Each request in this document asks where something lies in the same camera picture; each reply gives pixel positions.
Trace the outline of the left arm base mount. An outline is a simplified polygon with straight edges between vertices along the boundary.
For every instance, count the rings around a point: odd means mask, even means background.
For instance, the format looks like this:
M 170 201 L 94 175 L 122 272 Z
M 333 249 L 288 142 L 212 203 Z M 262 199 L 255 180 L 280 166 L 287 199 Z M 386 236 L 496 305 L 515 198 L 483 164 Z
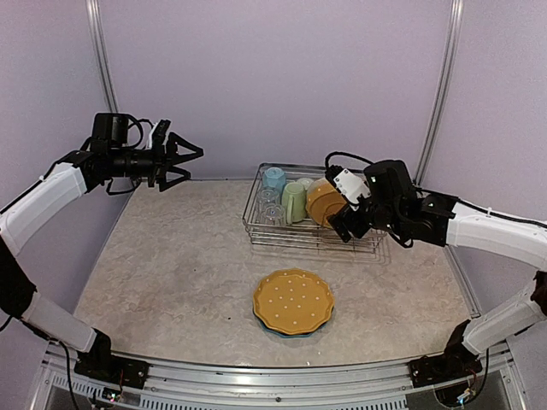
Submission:
M 76 374 L 116 384 L 122 388 L 142 390 L 148 377 L 150 364 L 121 356 L 112 356 L 107 365 L 92 363 L 90 360 L 77 359 L 74 366 Z

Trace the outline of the yellow dotted plate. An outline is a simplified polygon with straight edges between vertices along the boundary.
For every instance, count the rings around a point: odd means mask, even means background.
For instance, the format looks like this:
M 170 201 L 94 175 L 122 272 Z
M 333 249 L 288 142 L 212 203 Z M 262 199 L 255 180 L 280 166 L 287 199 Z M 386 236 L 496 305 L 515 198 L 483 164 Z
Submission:
M 335 299 L 326 281 L 302 269 L 281 269 L 261 279 L 253 314 L 266 329 L 287 337 L 319 330 L 332 317 Z
M 335 215 L 345 205 L 345 199 L 326 179 L 317 179 L 308 187 L 306 211 L 308 216 L 319 226 L 332 229 L 328 218 Z

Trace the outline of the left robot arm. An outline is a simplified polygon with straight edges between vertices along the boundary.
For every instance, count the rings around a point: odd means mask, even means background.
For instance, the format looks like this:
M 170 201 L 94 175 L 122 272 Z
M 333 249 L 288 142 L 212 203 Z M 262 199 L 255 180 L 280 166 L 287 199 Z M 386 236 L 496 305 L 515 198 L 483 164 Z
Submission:
M 117 178 L 135 187 L 168 190 L 191 178 L 180 164 L 203 149 L 171 132 L 159 120 L 144 132 L 145 120 L 130 114 L 99 113 L 82 147 L 55 161 L 31 187 L 1 211 L 1 309 L 32 329 L 70 346 L 103 380 L 119 372 L 110 338 L 42 296 L 16 260 L 26 243 L 67 205 Z

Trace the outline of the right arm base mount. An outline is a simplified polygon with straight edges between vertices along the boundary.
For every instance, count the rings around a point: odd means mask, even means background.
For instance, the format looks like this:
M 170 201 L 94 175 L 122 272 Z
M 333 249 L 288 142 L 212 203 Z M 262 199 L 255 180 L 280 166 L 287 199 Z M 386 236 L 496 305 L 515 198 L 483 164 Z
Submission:
M 443 354 L 422 356 L 411 360 L 408 368 L 414 388 L 449 382 L 472 376 L 483 370 L 480 360 L 465 361 L 455 357 L 445 357 Z

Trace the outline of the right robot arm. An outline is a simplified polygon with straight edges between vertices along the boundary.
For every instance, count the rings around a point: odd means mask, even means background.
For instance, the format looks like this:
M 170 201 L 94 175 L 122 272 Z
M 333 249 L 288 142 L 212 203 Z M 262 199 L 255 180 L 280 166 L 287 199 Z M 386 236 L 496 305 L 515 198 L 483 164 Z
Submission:
M 401 160 L 369 161 L 356 175 L 326 164 L 326 180 L 345 205 L 328 223 L 349 242 L 384 231 L 409 249 L 416 241 L 482 250 L 534 267 L 520 292 L 477 319 L 458 325 L 437 361 L 443 378 L 457 378 L 492 345 L 546 319 L 546 224 L 497 213 L 458 196 L 417 187 Z

